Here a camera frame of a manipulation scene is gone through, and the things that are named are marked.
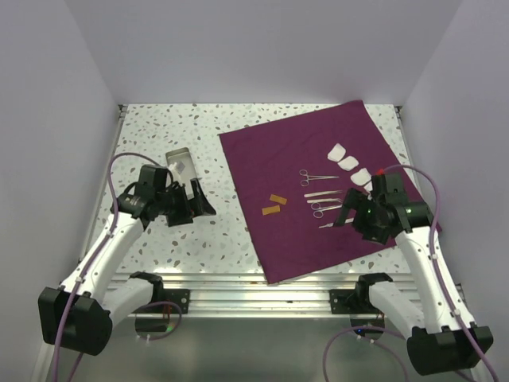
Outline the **white gauze pad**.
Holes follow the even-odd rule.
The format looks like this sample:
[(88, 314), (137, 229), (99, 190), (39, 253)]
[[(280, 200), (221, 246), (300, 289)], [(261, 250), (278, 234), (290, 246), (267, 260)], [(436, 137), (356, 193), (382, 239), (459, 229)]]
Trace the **white gauze pad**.
[(346, 149), (339, 143), (328, 152), (327, 159), (331, 162), (340, 162), (346, 154)]
[(362, 168), (350, 176), (353, 184), (364, 186), (371, 181), (371, 174), (367, 168)]
[(359, 162), (355, 157), (349, 155), (337, 162), (337, 165), (344, 171), (351, 171), (359, 165)]

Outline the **straight silver tweezers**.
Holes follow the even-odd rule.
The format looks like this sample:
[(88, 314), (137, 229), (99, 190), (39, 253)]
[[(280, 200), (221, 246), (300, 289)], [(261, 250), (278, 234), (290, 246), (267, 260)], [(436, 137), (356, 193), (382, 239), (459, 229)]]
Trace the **straight silver tweezers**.
[(338, 219), (334, 220), (332, 223), (323, 224), (320, 228), (332, 228), (332, 227), (341, 227), (346, 224), (351, 224), (353, 222), (353, 218), (347, 218), (345, 220), (339, 221)]

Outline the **orange bandage strip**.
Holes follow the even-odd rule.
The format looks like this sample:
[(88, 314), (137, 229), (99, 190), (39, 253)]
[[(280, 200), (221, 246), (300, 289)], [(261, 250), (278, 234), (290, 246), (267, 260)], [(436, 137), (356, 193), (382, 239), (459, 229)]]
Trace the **orange bandage strip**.
[(278, 203), (280, 205), (286, 205), (286, 203), (287, 203), (287, 199), (286, 198), (280, 197), (280, 196), (275, 195), (275, 194), (271, 194), (270, 195), (270, 201), (272, 201), (274, 203)]
[(273, 205), (270, 207), (265, 207), (262, 209), (263, 216), (279, 213), (281, 211), (281, 208), (279, 205)]

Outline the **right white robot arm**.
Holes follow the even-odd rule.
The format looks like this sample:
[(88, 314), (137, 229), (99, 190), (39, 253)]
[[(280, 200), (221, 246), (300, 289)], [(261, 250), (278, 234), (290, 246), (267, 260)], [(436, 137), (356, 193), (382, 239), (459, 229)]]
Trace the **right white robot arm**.
[(377, 174), (371, 183), (370, 193), (347, 191), (334, 225), (345, 225), (354, 212), (352, 227), (363, 240), (385, 244), (394, 239), (421, 304), (404, 297), (385, 273), (361, 275), (353, 292), (340, 297), (340, 302), (348, 309), (388, 317), (405, 339), (410, 363), (421, 376), (475, 368), (493, 344), (492, 332), (477, 325), (457, 291), (430, 207), (410, 199), (398, 173)]

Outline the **silver surgical scissors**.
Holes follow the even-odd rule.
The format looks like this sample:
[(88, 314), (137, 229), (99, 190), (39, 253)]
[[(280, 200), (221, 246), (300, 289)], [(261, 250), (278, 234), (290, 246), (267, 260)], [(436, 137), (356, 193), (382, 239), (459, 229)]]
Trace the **silver surgical scissors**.
[(322, 218), (325, 212), (341, 209), (343, 206), (342, 200), (337, 198), (311, 200), (308, 204), (313, 210), (313, 216), (317, 219)]

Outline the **curved silver tweezers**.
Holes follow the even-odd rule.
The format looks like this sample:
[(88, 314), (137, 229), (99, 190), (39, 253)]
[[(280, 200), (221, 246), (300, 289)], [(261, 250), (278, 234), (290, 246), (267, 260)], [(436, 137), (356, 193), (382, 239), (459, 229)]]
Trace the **curved silver tweezers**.
[(321, 192), (315, 192), (315, 193), (306, 193), (304, 194), (305, 198), (313, 198), (313, 197), (321, 197), (321, 196), (328, 196), (328, 195), (335, 195), (342, 193), (343, 190), (329, 190), (329, 191), (321, 191)]

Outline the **silver hemostat forceps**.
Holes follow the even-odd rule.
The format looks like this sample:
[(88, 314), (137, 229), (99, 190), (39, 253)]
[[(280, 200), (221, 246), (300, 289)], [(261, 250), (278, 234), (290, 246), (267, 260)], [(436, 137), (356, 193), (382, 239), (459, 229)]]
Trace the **silver hemostat forceps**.
[(302, 177), (300, 184), (302, 187), (309, 186), (311, 181), (322, 181), (322, 180), (331, 180), (338, 179), (338, 176), (331, 175), (312, 175), (307, 170), (300, 170), (299, 175)]

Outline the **purple cloth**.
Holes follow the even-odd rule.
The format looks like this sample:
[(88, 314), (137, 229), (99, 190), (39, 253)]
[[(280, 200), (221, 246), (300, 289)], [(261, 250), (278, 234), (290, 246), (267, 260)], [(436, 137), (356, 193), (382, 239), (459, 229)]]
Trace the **purple cloth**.
[[(367, 168), (371, 176), (388, 166), (406, 162), (397, 151), (398, 118), (392, 106), (366, 105), (360, 100), (321, 108), (302, 115), (223, 133), (220, 143), (235, 191), (266, 281), (270, 284), (321, 271), (383, 250), (362, 239), (352, 226), (320, 228), (332, 223), (336, 212), (317, 219), (304, 194), (343, 190), (350, 176)], [(344, 171), (327, 159), (336, 143), (359, 165)], [(300, 170), (338, 179), (311, 181), (302, 187)], [(275, 194), (286, 205), (270, 201)], [(279, 205), (279, 213), (263, 216), (262, 209)]]

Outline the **aluminium rail frame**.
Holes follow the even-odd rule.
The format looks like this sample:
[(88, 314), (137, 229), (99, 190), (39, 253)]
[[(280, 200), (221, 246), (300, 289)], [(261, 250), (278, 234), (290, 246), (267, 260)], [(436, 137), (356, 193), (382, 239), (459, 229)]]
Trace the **aluminium rail frame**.
[(127, 252), (109, 284), (118, 289), (135, 271), (160, 275), (169, 289), (190, 292), (192, 317), (324, 317), (329, 291), (353, 288), (362, 274), (384, 272), (413, 303), (420, 298), (397, 248), (281, 284), (268, 285), (240, 208), (220, 135), (244, 127), (315, 111), (298, 103), (129, 104), (121, 108), (112, 169), (117, 191), (138, 178), (148, 158), (165, 164), (166, 154), (189, 149), (200, 183), (216, 215), (169, 228), (152, 223)]

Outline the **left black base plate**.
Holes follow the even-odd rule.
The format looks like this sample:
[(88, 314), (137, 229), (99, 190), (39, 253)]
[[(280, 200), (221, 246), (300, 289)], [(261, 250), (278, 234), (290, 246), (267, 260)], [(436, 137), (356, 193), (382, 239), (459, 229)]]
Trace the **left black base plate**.
[(136, 271), (130, 275), (129, 279), (141, 279), (150, 283), (153, 287), (152, 298), (147, 305), (138, 308), (135, 313), (152, 314), (171, 314), (176, 313), (174, 306), (166, 304), (155, 306), (155, 302), (172, 302), (180, 307), (182, 314), (188, 313), (188, 304), (190, 301), (190, 290), (184, 288), (167, 289), (164, 286), (163, 278), (160, 275)]

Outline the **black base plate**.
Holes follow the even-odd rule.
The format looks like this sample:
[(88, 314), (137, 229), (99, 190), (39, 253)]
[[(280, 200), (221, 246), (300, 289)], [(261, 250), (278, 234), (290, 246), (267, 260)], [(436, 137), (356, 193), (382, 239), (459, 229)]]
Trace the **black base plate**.
[(369, 290), (376, 283), (392, 282), (386, 273), (361, 275), (353, 289), (331, 289), (329, 305), (332, 314), (380, 314), (370, 302)]
[(129, 279), (141, 279), (150, 283), (153, 287), (152, 298), (147, 305), (138, 308), (135, 313), (152, 314), (171, 314), (176, 313), (174, 306), (166, 304), (155, 306), (155, 302), (172, 302), (180, 307), (182, 314), (188, 313), (188, 304), (190, 301), (190, 290), (184, 288), (167, 289), (164, 286), (163, 278), (160, 275), (136, 271), (130, 275)]

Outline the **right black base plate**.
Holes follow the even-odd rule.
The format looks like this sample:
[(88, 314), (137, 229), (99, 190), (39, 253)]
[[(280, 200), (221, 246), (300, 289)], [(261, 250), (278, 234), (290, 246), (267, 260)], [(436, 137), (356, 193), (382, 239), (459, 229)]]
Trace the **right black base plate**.
[(392, 282), (386, 273), (361, 275), (353, 289), (331, 289), (329, 305), (332, 314), (380, 314), (370, 302), (369, 290), (376, 283)]

